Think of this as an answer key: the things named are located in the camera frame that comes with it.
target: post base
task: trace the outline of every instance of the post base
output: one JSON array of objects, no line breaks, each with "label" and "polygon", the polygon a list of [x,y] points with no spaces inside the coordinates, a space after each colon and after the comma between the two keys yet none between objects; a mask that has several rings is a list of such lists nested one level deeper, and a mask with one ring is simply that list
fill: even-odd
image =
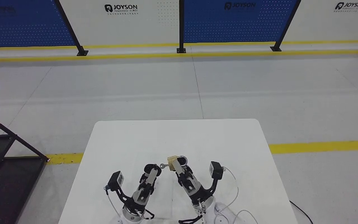
[{"label": "post base", "polygon": [[88,54],[88,50],[84,50],[82,52],[78,52],[77,56],[86,56]]},{"label": "post base", "polygon": [[186,49],[185,48],[177,48],[177,53],[178,54],[183,54],[183,53],[186,53]]},{"label": "post base", "polygon": [[274,46],[270,47],[273,52],[281,52],[282,50],[280,48],[275,48]]}]

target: joyson logo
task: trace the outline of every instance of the joyson logo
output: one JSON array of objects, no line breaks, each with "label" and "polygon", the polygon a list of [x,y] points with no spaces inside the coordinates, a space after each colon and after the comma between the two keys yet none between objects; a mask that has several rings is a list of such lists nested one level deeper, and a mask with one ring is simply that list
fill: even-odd
[{"label": "joyson logo", "polygon": [[138,15],[137,4],[105,4],[108,15]]},{"label": "joyson logo", "polygon": [[226,2],[224,10],[252,11],[256,7],[256,2]]},{"label": "joyson logo", "polygon": [[358,2],[339,2],[335,7],[335,12],[357,12]]}]

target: floor seam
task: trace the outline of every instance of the floor seam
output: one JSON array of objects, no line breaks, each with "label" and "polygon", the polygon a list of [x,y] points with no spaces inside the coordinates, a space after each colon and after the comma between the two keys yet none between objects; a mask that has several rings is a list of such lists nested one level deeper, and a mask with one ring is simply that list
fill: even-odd
[{"label": "floor seam", "polygon": [[194,73],[195,73],[195,80],[196,80],[196,87],[197,87],[197,93],[199,94],[199,100],[200,100],[200,107],[201,107],[201,115],[202,118],[204,118],[204,112],[202,110],[202,104],[201,104],[201,97],[200,97],[200,91],[199,91],[199,84],[197,82],[197,77],[196,77],[196,70],[195,70],[195,63],[194,63],[194,57],[191,57],[192,59],[192,65],[194,66]]},{"label": "floor seam", "polygon": [[17,118],[18,114],[20,113],[20,111],[22,110],[22,108],[27,104],[27,102],[29,101],[29,99],[33,96],[33,94],[35,93],[35,91],[37,90],[37,88],[39,88],[40,84],[43,82],[44,78],[47,76],[47,74],[51,71],[52,67],[50,67],[50,69],[46,72],[45,76],[41,79],[41,81],[39,82],[39,84],[36,86],[36,88],[34,89],[34,91],[31,93],[30,97],[25,101],[25,103],[23,104],[23,106],[20,108],[20,110],[17,112],[17,114],[15,115],[15,117],[11,120],[11,122],[8,125],[8,128],[10,127],[10,125],[12,124],[12,122]]},{"label": "floor seam", "polygon": [[341,76],[343,76],[343,78],[345,78],[350,84],[352,84],[353,87],[354,87],[356,90],[358,90],[358,86],[354,85],[354,83],[351,82],[338,68],[335,68],[335,69],[337,70],[337,72],[338,72]]}]

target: small object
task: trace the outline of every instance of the small object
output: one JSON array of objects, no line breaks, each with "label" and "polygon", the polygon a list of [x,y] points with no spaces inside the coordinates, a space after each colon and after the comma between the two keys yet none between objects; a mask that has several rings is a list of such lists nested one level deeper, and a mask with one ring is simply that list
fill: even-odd
[{"label": "small object", "polygon": [[211,178],[215,180],[221,180],[223,177],[224,168],[220,165],[220,163],[212,161],[210,163],[209,172]]},{"label": "small object", "polygon": [[178,159],[178,156],[171,156],[171,157],[167,158],[170,171],[175,171],[175,168],[173,166],[173,161],[175,161],[177,159]]},{"label": "small object", "polygon": [[163,170],[165,167],[169,166],[169,164],[160,164],[160,168]]},{"label": "small object", "polygon": [[108,187],[109,189],[114,192],[116,190],[119,190],[122,186],[122,183],[124,181],[124,176],[121,171],[117,171],[112,174],[110,181],[108,181]]}]

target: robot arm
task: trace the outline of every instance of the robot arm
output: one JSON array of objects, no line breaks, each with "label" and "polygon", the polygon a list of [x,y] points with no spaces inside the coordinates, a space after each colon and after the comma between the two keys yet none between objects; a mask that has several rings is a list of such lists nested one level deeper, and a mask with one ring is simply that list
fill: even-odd
[{"label": "robot arm", "polygon": [[[121,221],[122,223],[140,223],[143,219],[150,220],[154,218],[154,214],[145,209],[149,201],[150,195],[154,192],[154,184],[162,170],[156,164],[147,164],[144,168],[144,174],[139,180],[139,186],[133,193],[132,197],[128,197],[121,189],[124,181],[121,171],[112,174],[105,191],[111,190],[116,192],[119,199],[123,202]],[[145,218],[144,214],[148,212],[151,218]]]},{"label": "robot arm", "polygon": [[224,169],[218,162],[211,162],[210,175],[213,178],[213,183],[209,189],[205,189],[201,183],[196,179],[192,170],[187,166],[185,157],[176,157],[175,159],[168,159],[169,168],[176,172],[178,183],[184,188],[185,192],[191,199],[191,203],[198,214],[194,219],[180,220],[179,223],[193,224],[202,219],[203,223],[214,223],[215,217],[215,198],[213,196],[218,180],[223,177]]}]

